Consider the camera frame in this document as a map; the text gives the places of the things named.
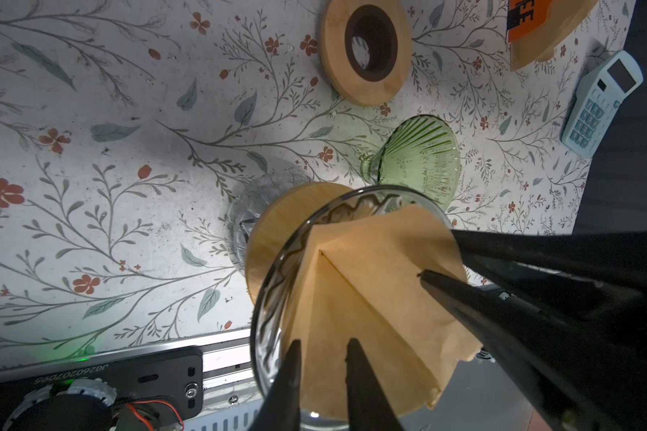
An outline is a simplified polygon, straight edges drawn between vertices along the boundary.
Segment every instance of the calculator display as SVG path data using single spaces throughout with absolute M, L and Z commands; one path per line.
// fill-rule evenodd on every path
M 621 60 L 616 60 L 616 62 L 611 65 L 608 72 L 624 93 L 627 93 L 633 85 L 635 85 L 635 80 L 623 66 Z

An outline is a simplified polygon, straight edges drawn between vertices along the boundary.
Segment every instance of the brown paper filter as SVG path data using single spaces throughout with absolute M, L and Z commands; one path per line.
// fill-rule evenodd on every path
M 424 269 L 466 280 L 450 230 L 418 205 L 312 229 L 284 319 L 284 349 L 303 343 L 302 408 L 346 420 L 351 337 L 397 415 L 436 404 L 481 343 L 421 287 Z

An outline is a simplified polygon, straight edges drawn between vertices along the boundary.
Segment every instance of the round wooden coaster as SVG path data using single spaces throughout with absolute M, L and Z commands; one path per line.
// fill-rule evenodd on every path
M 353 39 L 369 48 L 363 69 Z M 410 24 L 398 0 L 331 0 L 321 24 L 321 61 L 338 93 L 361 106 L 380 105 L 397 94 L 410 72 Z
M 287 191 L 263 212 L 249 237 L 245 257 L 252 303 L 256 303 L 268 270 L 294 231 L 319 208 L 352 190 L 336 183 L 303 184 Z

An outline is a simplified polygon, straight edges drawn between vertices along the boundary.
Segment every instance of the orange label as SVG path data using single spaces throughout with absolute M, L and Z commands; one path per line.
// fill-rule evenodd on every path
M 549 6 L 553 0 L 509 0 L 508 42 L 520 39 L 532 32 L 549 16 Z

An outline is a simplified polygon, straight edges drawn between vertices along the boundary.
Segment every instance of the leaf pattern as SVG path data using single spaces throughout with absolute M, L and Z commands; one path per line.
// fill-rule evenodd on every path
M 257 92 L 254 91 L 254 94 L 244 101 L 242 101 L 239 106 L 237 106 L 237 109 L 235 109 L 234 113 L 234 118 L 235 121 L 239 123 L 239 125 L 247 125 L 249 124 L 249 121 L 252 119 L 252 115 L 254 114 L 254 109 L 257 107 Z
M 187 89 L 185 94 L 182 94 L 179 99 L 177 99 L 177 106 L 180 107 L 183 111 L 190 110 L 194 104 L 197 102 L 197 79 L 194 78 L 194 82 L 190 85 L 190 88 Z
M 411 2 L 408 85 L 365 108 L 321 69 L 319 9 L 1 4 L 0 367 L 246 327 L 225 214 L 244 186 L 361 187 L 360 160 L 417 113 L 455 133 L 456 229 L 571 232 L 589 162 L 560 128 L 634 4 L 600 0 L 552 60 L 511 71 L 507 2 Z
M 187 250 L 185 246 L 180 244 L 180 247 L 182 249 L 182 260 L 185 263 L 189 263 L 191 266 L 205 266 L 206 261 L 203 259 L 199 259 L 196 257 L 190 250 Z
M 95 142 L 111 142 L 124 139 L 134 133 L 140 125 L 131 127 L 112 123 L 97 124 L 91 127 L 91 137 Z
M 201 302 L 198 305 L 197 321 L 201 320 L 201 317 L 211 311 L 211 309 L 216 306 L 218 300 L 221 298 L 221 291 L 217 289 L 207 290 L 201 298 Z
M 268 162 L 261 154 L 259 154 L 258 152 L 249 151 L 247 153 L 247 157 L 255 161 L 257 163 L 257 166 L 259 166 L 259 169 L 263 170 L 264 174 L 268 173 Z
M 18 52 L 29 57 L 31 60 L 43 66 L 44 69 L 48 71 L 51 75 L 60 79 L 60 81 L 67 83 L 72 90 L 76 91 L 74 84 L 72 83 L 72 78 L 69 77 L 67 73 L 57 64 L 55 61 L 49 59 L 45 54 L 38 50 L 38 48 L 30 45 L 22 45 L 21 43 L 12 42 L 12 47 Z
M 431 11 L 431 14 L 429 15 L 429 23 L 431 24 L 431 28 L 435 28 L 439 25 L 441 15 L 444 13 L 444 4 L 445 2 L 441 0 L 441 2 Z

